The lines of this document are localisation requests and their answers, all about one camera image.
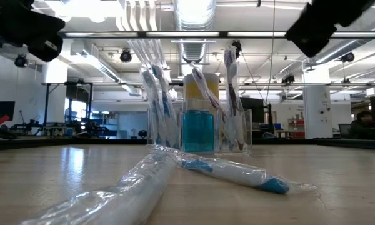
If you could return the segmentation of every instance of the desk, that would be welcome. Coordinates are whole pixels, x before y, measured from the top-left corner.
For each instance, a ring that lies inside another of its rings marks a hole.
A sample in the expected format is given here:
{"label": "desk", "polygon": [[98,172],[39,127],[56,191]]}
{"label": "desk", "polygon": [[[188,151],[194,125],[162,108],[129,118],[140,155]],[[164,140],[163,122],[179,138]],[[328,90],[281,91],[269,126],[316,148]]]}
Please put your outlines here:
{"label": "desk", "polygon": [[[117,183],[146,146],[74,145],[0,151],[0,224],[17,224],[81,192]],[[147,225],[375,224],[375,151],[327,146],[253,146],[266,168],[318,192],[280,196],[175,169]]]}

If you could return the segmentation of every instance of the chair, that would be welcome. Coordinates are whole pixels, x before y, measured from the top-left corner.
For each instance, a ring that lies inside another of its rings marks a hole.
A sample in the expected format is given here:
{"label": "chair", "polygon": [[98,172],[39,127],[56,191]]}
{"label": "chair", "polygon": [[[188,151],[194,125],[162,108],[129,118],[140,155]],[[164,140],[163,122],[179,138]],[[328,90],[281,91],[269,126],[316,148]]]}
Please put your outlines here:
{"label": "chair", "polygon": [[340,137],[350,139],[351,124],[339,124]]}
{"label": "chair", "polygon": [[145,130],[139,131],[138,134],[142,139],[148,136],[148,132]]}

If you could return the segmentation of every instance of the red object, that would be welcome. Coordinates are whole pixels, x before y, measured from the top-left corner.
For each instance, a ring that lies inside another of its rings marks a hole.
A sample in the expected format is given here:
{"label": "red object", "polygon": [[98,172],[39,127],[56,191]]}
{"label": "red object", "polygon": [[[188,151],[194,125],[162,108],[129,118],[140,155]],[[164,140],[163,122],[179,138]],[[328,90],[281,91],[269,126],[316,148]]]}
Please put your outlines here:
{"label": "red object", "polygon": [[8,121],[8,120],[10,120],[10,117],[7,116],[7,115],[5,115],[5,116],[3,116],[2,118],[0,118],[0,124],[6,122],[6,121]]}

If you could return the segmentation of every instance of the light fixture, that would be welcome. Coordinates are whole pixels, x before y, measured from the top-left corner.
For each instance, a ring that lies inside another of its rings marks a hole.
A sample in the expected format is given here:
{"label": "light fixture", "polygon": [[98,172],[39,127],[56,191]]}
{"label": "light fixture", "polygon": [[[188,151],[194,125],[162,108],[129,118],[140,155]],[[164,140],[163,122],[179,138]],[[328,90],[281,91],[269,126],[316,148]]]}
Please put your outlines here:
{"label": "light fixture", "polygon": [[375,38],[375,32],[335,32],[332,38]]}
{"label": "light fixture", "polygon": [[68,38],[136,38],[136,32],[65,32]]}
{"label": "light fixture", "polygon": [[228,32],[228,37],[249,37],[249,38],[256,38],[256,37],[284,37],[285,32]]}
{"label": "light fixture", "polygon": [[117,100],[93,100],[96,103],[115,103]]}
{"label": "light fixture", "polygon": [[93,85],[99,85],[99,86],[113,86],[113,85],[119,85],[119,83],[117,82],[97,82],[97,83],[93,83]]}
{"label": "light fixture", "polygon": [[147,32],[147,37],[172,38],[172,37],[218,37],[219,32],[192,32],[192,31],[175,31],[175,32]]}
{"label": "light fixture", "polygon": [[215,40],[171,40],[173,44],[206,44],[206,43],[217,43]]}

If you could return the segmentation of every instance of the blue liquid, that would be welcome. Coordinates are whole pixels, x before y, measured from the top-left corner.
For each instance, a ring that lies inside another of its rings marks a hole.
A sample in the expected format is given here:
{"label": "blue liquid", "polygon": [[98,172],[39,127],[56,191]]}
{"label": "blue liquid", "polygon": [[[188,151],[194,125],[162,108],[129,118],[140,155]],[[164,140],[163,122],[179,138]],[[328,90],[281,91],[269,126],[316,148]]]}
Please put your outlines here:
{"label": "blue liquid", "polygon": [[188,110],[183,114],[183,149],[214,151],[214,116],[209,111]]}

